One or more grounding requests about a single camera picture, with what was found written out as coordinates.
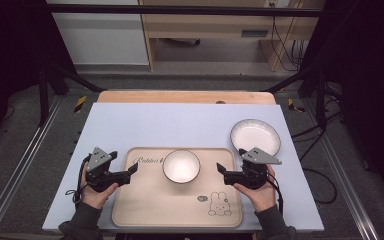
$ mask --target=gray floor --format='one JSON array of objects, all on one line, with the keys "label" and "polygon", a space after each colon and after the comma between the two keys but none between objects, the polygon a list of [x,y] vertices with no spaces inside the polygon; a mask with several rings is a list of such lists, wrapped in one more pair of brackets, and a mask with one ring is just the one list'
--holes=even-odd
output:
[{"label": "gray floor", "polygon": [[[198,47],[176,46],[170,42],[161,44],[156,69],[152,73],[144,70],[128,74],[112,72],[97,75],[84,72],[82,76],[92,83],[110,89],[258,91],[293,74],[283,69],[275,73],[270,72],[256,41],[203,40]],[[221,53],[226,51],[227,54],[222,56]],[[62,97],[57,115],[0,221],[0,239],[45,239],[44,235],[55,238],[54,234],[44,232],[41,227],[90,107],[98,96],[72,80],[67,80],[67,84],[70,86],[70,92],[66,97]],[[297,84],[288,86],[283,92],[275,95],[291,135],[314,125],[311,113],[313,99],[299,99],[296,94]],[[12,110],[13,114],[4,120],[0,127],[0,193],[37,130],[38,93],[37,86],[33,86],[14,94],[10,99],[9,105],[12,107],[9,108],[9,114]],[[53,100],[52,91],[50,93],[50,99]],[[82,110],[74,113],[80,96],[87,96],[87,100]],[[294,101],[296,107],[304,107],[306,112],[289,109],[289,99]],[[334,101],[329,101],[326,108],[329,110],[326,112],[327,116],[340,110]],[[384,239],[384,184],[378,174],[363,168],[361,156],[346,124],[341,120],[339,116],[330,121],[324,137],[329,139],[379,239]],[[313,142],[311,139],[316,134],[317,132],[312,132],[294,139],[298,156],[302,156],[310,147]],[[344,192],[339,189],[338,179],[332,172],[329,155],[322,142],[318,142],[311,149],[302,160],[302,165],[326,174],[339,191],[338,198],[332,204],[319,205],[325,231],[301,234],[302,239],[363,239],[351,211],[352,206],[347,202]],[[333,189],[325,178],[309,171],[305,174],[315,199],[329,200],[332,197]]]}]

